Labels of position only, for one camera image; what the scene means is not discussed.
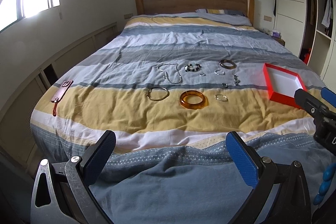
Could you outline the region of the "blue gloved right hand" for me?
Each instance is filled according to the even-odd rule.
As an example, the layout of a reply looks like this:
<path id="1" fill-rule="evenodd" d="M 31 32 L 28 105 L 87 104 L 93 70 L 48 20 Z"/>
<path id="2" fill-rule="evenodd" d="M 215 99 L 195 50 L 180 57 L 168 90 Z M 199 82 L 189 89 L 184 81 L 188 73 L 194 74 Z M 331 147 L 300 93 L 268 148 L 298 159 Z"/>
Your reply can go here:
<path id="1" fill-rule="evenodd" d="M 335 175 L 335 169 L 336 164 L 332 163 L 323 172 L 322 183 L 319 187 L 318 194 L 315 196 L 313 200 L 313 205 L 319 205 L 323 201 L 326 193 L 328 192 L 331 186 L 332 179 Z"/>

